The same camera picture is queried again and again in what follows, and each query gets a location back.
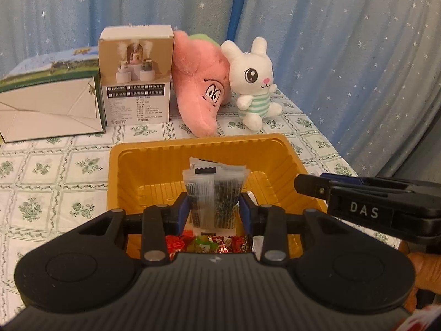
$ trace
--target black label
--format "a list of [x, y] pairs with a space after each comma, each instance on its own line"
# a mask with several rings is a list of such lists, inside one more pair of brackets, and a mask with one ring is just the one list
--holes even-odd
[[129, 85], [107, 87], [108, 98], [164, 96], [164, 85]]
[[340, 216], [342, 219], [354, 221], [355, 223], [357, 223], [357, 219], [364, 220], [364, 223], [360, 222], [360, 224], [365, 224], [366, 222], [384, 226], [391, 226], [392, 224], [392, 209], [379, 207], [378, 205], [364, 203], [357, 200], [351, 200], [349, 198], [339, 199], [338, 207], [336, 209], [334, 209], [331, 204], [329, 205], [329, 207], [332, 209], [332, 215]]

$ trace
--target human hand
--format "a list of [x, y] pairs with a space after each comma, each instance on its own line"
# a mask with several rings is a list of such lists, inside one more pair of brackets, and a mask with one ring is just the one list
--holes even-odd
[[409, 253], [409, 247], [404, 242], [401, 243], [399, 250], [407, 254], [415, 268], [415, 286], [404, 305], [409, 312], [414, 312], [418, 289], [441, 294], [441, 255]]

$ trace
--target table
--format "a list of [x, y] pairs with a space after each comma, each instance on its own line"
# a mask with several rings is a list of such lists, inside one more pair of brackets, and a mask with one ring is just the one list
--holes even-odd
[[[218, 113], [218, 135], [283, 133], [307, 171], [356, 175], [311, 120], [279, 90], [271, 100], [282, 115], [252, 132], [232, 102]], [[109, 153], [119, 143], [195, 138], [179, 116], [176, 96], [170, 122], [112, 126], [104, 134], [56, 137], [3, 144], [0, 150], [0, 323], [24, 308], [14, 285], [18, 260], [30, 250], [105, 212]], [[398, 247], [399, 240], [357, 227]]]

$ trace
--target clear plastic snack bag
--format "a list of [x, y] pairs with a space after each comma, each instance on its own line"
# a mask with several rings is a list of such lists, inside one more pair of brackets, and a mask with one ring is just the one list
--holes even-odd
[[190, 158], [190, 169], [182, 176], [190, 202], [193, 227], [215, 233], [235, 228], [235, 206], [249, 170]]

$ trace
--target pink starfish plush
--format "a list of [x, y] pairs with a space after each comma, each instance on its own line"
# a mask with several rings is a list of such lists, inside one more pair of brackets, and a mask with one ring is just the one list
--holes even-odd
[[214, 41], [190, 38], [175, 31], [173, 68], [179, 113], [197, 137], [217, 135], [219, 107], [231, 98], [230, 64]]

